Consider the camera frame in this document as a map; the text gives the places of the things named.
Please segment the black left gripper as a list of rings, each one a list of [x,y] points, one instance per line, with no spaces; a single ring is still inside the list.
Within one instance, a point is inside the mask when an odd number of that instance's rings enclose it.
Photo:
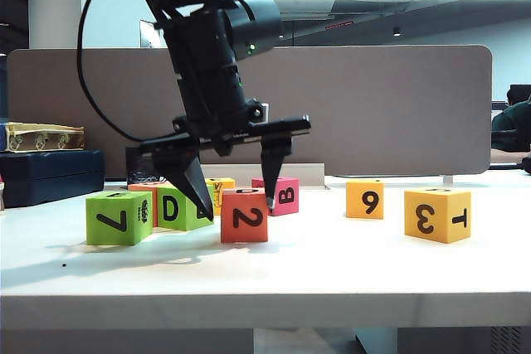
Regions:
[[[266,205],[275,208],[275,186],[284,158],[291,154],[292,138],[307,134],[309,116],[268,121],[265,105],[249,100],[234,113],[205,115],[193,120],[183,115],[173,120],[175,133],[143,141],[141,153],[151,153],[157,172],[181,191],[210,221],[214,211],[202,173],[198,151],[213,149],[229,155],[236,145],[261,144],[261,170]]]

